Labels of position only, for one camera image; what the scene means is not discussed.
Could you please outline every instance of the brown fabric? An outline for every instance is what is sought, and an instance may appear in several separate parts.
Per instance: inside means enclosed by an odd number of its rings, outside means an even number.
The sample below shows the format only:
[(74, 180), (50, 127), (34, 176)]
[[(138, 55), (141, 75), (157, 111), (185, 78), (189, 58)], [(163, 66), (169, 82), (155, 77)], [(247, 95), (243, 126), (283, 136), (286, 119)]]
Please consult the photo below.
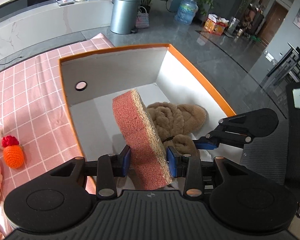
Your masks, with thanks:
[(189, 133), (197, 131), (206, 121), (206, 112), (195, 105), (174, 105), (171, 103), (154, 103), (147, 107), (161, 141), (169, 137), (172, 140), (163, 143), (164, 147), (173, 146), (181, 154), (196, 154), (196, 149)]

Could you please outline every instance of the metal trash can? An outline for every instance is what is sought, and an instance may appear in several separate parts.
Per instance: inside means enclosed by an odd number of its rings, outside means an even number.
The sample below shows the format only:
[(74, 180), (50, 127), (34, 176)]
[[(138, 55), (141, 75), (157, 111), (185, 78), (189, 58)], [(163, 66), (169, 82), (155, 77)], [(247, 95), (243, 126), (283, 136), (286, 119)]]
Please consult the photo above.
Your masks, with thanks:
[(110, 30), (118, 34), (130, 34), (136, 25), (141, 0), (112, 0), (112, 3)]

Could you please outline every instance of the pink grid fabric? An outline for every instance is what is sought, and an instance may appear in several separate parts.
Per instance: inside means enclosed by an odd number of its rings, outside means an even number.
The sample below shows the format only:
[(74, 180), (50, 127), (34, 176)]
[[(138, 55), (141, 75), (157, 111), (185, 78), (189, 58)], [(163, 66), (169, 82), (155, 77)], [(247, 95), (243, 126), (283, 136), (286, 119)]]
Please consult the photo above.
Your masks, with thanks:
[(25, 164), (9, 168), (3, 161), (2, 200), (14, 188), (81, 156), (66, 112), (58, 60), (82, 52), (114, 47), (101, 33), (88, 41), (54, 49), (0, 72), (0, 126), (18, 138)]

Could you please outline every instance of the tile floor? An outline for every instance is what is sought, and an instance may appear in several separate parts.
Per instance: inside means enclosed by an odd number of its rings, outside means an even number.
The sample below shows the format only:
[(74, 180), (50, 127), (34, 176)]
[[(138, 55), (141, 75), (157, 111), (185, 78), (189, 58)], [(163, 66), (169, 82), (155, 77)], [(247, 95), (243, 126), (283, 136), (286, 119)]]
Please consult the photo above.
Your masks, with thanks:
[(237, 114), (268, 107), (276, 111), (279, 119), (287, 118), (284, 85), (263, 88), (260, 85), (263, 77), (251, 71), (255, 64), (273, 67), (271, 62), (263, 61), (262, 48), (244, 38), (200, 34), (199, 23), (182, 25), (174, 21), (173, 16), (172, 13), (153, 11), (150, 28), (136, 34), (119, 35), (112, 33), (109, 27), (103, 27), (47, 40), (0, 60), (0, 71), (42, 52), (91, 39), (100, 32), (115, 46), (171, 43), (215, 86)]

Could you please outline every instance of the water bottle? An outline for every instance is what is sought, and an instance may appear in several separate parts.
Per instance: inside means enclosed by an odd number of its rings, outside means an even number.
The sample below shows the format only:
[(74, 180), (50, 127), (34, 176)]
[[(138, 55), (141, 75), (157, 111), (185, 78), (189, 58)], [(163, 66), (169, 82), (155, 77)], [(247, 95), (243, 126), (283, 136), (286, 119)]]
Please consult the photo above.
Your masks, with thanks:
[(183, 0), (174, 18), (178, 22), (190, 25), (197, 11), (198, 6), (195, 0)]

